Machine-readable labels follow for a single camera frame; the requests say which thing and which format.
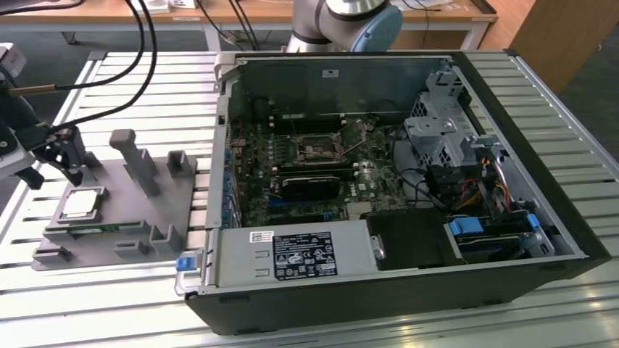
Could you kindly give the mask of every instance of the white table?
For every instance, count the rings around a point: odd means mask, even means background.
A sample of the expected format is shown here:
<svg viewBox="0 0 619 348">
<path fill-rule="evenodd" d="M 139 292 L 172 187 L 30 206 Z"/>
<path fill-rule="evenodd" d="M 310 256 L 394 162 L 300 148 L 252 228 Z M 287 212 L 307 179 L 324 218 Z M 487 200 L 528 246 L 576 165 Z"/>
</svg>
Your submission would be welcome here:
<svg viewBox="0 0 619 348">
<path fill-rule="evenodd" d="M 87 63 L 78 82 L 115 74 L 134 53 Z M 619 339 L 618 164 L 582 128 L 523 61 L 502 52 L 468 53 L 516 125 L 584 215 L 614 260 L 568 281 L 550 283 L 512 303 L 286 330 L 218 336 L 174 290 L 175 263 L 38 273 L 30 269 L 66 181 L 46 166 L 40 191 L 20 184 L 0 217 L 0 346 L 39 347 L 606 347 Z M 203 245 L 214 110 L 214 58 L 164 52 L 138 105 L 83 124 L 83 139 L 103 160 L 119 158 L 107 140 L 132 127 L 152 156 L 184 149 L 200 156 L 188 248 Z M 74 91 L 58 123 L 110 108 L 144 79 L 150 58 L 114 85 Z M 488 131 L 490 124 L 480 123 Z"/>
</svg>

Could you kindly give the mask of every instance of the table leg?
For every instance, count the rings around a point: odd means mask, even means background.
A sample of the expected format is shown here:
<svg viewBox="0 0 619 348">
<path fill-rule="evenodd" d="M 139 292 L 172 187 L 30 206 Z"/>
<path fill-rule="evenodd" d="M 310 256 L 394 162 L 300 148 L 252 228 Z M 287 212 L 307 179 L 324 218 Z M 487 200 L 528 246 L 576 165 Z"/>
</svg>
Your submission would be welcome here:
<svg viewBox="0 0 619 348">
<path fill-rule="evenodd" d="M 484 38 L 488 22 L 476 22 L 472 29 L 466 34 L 464 42 L 460 49 L 478 49 L 482 38 Z"/>
<path fill-rule="evenodd" d="M 68 45 L 78 44 L 76 32 L 75 31 L 63 31 L 62 36 L 63 36 L 63 38 L 66 38 L 66 41 L 67 41 Z"/>
<path fill-rule="evenodd" d="M 216 32 L 216 29 L 212 27 L 211 24 L 204 24 L 203 31 L 208 50 L 211 52 L 222 51 L 220 34 Z"/>
</svg>

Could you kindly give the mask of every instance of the wooden desk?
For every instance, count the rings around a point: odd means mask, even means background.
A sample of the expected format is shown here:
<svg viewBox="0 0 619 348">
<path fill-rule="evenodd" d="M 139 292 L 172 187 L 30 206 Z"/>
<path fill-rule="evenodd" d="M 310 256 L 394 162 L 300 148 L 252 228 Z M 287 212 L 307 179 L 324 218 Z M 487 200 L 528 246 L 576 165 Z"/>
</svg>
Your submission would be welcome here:
<svg viewBox="0 0 619 348">
<path fill-rule="evenodd" d="M 463 49 L 475 49 L 487 26 L 496 20 L 495 14 L 484 14 L 471 0 L 455 0 L 458 9 L 442 8 L 428 12 L 430 30 L 464 30 Z M 255 30 L 290 30 L 292 1 L 244 0 L 243 9 Z M 242 26 L 227 0 L 207 0 L 206 8 L 212 20 L 224 30 Z M 403 30 L 426 30 L 424 11 L 404 11 Z M 202 30 L 210 51 L 220 51 L 220 38 L 199 9 L 175 9 L 154 15 L 158 30 Z M 124 31 L 136 30 L 134 17 L 124 0 L 88 0 L 74 9 L 32 12 L 0 17 L 0 31 Z"/>
</svg>

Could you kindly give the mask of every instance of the gray floor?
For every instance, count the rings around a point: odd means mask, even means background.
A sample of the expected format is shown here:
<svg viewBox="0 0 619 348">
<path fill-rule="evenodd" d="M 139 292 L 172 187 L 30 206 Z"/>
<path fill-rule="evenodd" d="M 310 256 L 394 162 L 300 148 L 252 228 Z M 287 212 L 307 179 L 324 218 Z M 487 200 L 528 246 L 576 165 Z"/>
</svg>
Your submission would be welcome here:
<svg viewBox="0 0 619 348">
<path fill-rule="evenodd" d="M 200 32 L 159 32 L 158 43 L 162 51 L 199 51 L 206 49 Z M 259 33 L 264 49 L 278 49 L 286 44 L 290 33 Z M 79 44 L 66 44 L 59 33 L 0 33 L 0 42 L 19 45 L 28 58 L 28 64 L 18 79 L 22 86 L 50 83 L 72 83 L 83 68 L 91 51 L 135 51 L 136 33 L 80 33 Z M 223 43 L 223 49 L 234 49 Z M 586 127 L 608 148 L 619 155 L 619 27 L 603 42 L 582 68 L 574 81 L 560 95 Z M 30 97 L 30 102 L 42 120 L 52 121 L 66 93 L 42 94 Z M 0 212 L 4 210 L 18 180 L 0 180 Z"/>
</svg>

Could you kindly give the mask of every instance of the motherboard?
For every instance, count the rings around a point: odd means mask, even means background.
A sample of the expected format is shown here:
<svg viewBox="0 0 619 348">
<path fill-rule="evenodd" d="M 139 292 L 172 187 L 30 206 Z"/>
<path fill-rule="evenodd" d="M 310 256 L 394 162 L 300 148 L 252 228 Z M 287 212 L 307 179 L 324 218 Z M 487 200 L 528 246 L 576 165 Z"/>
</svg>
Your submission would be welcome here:
<svg viewBox="0 0 619 348">
<path fill-rule="evenodd" d="M 407 206 L 390 158 L 395 129 L 372 115 L 278 115 L 231 127 L 244 227 L 358 220 Z"/>
</svg>

